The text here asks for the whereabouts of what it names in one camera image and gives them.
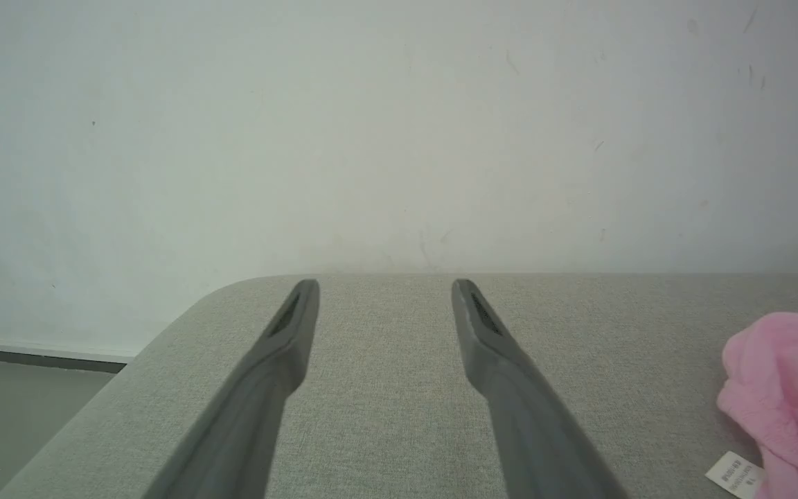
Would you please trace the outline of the pink fluffy garment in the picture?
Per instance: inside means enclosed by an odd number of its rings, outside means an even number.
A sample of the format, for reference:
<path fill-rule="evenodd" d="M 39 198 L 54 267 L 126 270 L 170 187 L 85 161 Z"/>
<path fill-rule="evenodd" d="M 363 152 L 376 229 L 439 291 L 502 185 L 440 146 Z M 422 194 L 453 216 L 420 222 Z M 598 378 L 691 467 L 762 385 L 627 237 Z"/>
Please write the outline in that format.
<path fill-rule="evenodd" d="M 718 408 L 756 442 L 753 499 L 798 499 L 798 313 L 770 313 L 730 337 Z"/>

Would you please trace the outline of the dark grey baseboard strip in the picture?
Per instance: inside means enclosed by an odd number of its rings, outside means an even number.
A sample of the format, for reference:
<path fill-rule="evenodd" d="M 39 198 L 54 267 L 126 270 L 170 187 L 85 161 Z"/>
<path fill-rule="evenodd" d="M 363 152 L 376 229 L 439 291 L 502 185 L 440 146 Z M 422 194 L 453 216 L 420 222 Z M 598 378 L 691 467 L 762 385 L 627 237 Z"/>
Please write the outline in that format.
<path fill-rule="evenodd" d="M 83 359 L 67 359 L 48 355 L 34 355 L 26 353 L 6 353 L 0 351 L 0 362 L 36 367 L 56 367 L 75 371 L 92 371 L 108 374 L 117 374 L 127 365 L 124 362 L 99 361 Z"/>

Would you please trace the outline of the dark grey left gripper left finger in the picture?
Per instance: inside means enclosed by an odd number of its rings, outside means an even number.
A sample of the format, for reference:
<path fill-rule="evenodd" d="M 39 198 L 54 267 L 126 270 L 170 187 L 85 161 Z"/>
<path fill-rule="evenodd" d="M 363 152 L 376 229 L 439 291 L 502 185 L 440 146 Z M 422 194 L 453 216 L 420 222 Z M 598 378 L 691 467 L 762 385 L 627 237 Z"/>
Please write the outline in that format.
<path fill-rule="evenodd" d="M 308 371 L 319 282 L 300 280 L 143 499 L 264 499 L 286 401 Z"/>

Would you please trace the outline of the white garment care label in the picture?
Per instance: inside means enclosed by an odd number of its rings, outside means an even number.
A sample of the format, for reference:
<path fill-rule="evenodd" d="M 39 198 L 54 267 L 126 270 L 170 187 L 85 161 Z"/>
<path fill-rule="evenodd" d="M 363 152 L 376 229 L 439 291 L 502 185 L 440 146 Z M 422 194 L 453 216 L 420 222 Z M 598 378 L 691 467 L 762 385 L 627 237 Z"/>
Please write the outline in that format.
<path fill-rule="evenodd" d="M 727 451 L 705 477 L 737 499 L 756 499 L 765 480 L 765 471 L 735 452 Z"/>

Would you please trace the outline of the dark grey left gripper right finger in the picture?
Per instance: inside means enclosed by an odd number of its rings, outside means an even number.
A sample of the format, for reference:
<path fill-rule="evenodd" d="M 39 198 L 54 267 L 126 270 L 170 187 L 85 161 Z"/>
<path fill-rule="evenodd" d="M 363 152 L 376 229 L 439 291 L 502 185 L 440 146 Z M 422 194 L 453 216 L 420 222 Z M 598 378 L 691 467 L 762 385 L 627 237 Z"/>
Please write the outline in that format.
<path fill-rule="evenodd" d="M 629 499 L 474 281 L 452 284 L 463 371 L 488 405 L 508 499 Z"/>

